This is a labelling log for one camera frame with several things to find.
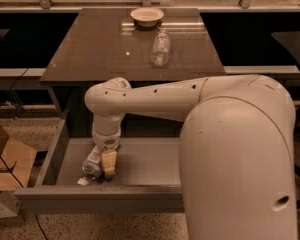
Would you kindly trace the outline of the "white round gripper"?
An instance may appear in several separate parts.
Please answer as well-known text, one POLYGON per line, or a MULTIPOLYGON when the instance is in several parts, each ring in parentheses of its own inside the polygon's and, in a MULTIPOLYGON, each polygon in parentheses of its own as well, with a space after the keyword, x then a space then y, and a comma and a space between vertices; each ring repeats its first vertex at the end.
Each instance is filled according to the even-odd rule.
POLYGON ((92 130, 93 142, 99 149, 105 150, 101 154, 101 162, 102 171, 106 178, 112 178, 115 175, 117 162, 117 152, 115 150, 120 144, 120 137, 121 130, 111 135, 104 135, 92 130))

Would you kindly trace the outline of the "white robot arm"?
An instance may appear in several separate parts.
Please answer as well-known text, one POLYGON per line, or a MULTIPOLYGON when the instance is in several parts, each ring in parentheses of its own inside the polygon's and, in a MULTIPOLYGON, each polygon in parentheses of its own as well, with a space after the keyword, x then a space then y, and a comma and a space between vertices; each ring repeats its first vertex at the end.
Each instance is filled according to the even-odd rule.
POLYGON ((262 75, 216 76, 88 89, 99 148, 119 142, 127 113, 182 122, 179 170, 189 240, 298 240, 295 107, 262 75))

